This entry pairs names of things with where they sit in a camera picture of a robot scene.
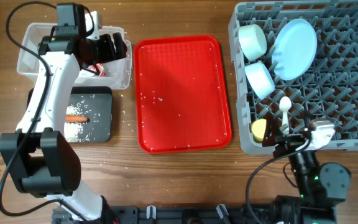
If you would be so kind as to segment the white plastic spoon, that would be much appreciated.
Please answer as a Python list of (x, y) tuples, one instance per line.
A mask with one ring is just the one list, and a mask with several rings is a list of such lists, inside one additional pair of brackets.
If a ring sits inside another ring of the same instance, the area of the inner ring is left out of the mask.
[(290, 128), (289, 128), (289, 122), (288, 122), (288, 112), (291, 108), (291, 100), (289, 97), (284, 96), (280, 102), (279, 102), (279, 109), (282, 112), (282, 133), (283, 134), (289, 134)]

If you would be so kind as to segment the yellow plastic cup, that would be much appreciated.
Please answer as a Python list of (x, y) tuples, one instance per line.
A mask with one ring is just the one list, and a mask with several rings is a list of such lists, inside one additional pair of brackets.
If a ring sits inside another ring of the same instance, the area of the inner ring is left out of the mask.
[(256, 143), (262, 143), (267, 129), (267, 120), (257, 119), (250, 126), (250, 132)]

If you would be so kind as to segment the orange carrot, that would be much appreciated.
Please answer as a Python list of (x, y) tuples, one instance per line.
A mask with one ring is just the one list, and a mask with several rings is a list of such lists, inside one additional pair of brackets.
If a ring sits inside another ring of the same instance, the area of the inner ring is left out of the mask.
[(88, 118), (86, 116), (80, 116), (80, 115), (66, 115), (65, 116), (65, 122), (66, 123), (87, 123)]

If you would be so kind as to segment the light blue plate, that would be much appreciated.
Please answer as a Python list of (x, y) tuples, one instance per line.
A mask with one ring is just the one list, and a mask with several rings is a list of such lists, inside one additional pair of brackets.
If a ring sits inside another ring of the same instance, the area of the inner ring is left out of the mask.
[(308, 21), (294, 19), (282, 28), (273, 46), (274, 73), (282, 80), (293, 80), (304, 74), (315, 58), (316, 32)]

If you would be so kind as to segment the red snack wrapper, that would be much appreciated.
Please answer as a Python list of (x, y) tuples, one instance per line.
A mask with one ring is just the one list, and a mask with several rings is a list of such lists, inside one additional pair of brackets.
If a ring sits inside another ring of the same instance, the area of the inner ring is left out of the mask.
[(103, 64), (101, 64), (101, 63), (90, 65), (88, 67), (88, 69), (91, 70), (97, 76), (100, 76), (100, 77), (105, 76), (105, 70), (104, 70)]

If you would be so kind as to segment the light blue bowl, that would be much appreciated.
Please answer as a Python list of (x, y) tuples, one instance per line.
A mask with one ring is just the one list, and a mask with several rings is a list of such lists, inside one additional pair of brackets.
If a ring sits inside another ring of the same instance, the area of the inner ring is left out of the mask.
[(263, 100), (275, 90), (272, 77), (262, 62), (247, 65), (244, 70), (250, 86), (259, 99)]

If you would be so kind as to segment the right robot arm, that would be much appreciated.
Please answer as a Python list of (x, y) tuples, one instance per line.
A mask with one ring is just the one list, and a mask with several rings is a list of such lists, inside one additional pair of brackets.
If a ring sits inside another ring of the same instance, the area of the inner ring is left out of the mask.
[(298, 197), (278, 195), (272, 202), (265, 223), (336, 223), (336, 205), (347, 198), (351, 182), (348, 168), (335, 162), (321, 164), (316, 151), (324, 148), (335, 134), (328, 119), (313, 119), (301, 134), (285, 134), (267, 119), (263, 146), (273, 146), (275, 159), (287, 158), (295, 178)]

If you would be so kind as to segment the green bowl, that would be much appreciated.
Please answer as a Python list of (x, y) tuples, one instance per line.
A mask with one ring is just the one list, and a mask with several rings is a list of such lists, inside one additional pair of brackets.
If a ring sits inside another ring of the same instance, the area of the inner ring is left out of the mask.
[(255, 61), (267, 51), (263, 30), (256, 24), (239, 28), (239, 44), (247, 60)]

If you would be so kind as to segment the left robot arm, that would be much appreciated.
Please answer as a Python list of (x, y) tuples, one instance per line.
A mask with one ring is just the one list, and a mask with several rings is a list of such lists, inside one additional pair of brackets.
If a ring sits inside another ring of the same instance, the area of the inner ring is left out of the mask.
[(62, 3), (55, 10), (57, 24), (32, 53), (40, 68), (25, 114), (13, 133), (0, 137), (3, 177), (22, 194), (59, 204), (77, 222), (118, 223), (107, 200), (82, 181), (80, 159), (63, 131), (80, 72), (124, 58), (127, 47), (117, 33), (93, 37), (97, 27), (87, 27), (93, 17), (86, 6)]

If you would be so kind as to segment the white rice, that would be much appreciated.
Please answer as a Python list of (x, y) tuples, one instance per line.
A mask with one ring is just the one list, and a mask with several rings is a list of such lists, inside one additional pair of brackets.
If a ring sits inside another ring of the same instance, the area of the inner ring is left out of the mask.
[(66, 114), (87, 120), (65, 123), (64, 136), (68, 142), (96, 142), (100, 139), (98, 125), (101, 124), (101, 113), (98, 103), (95, 94), (71, 95)]

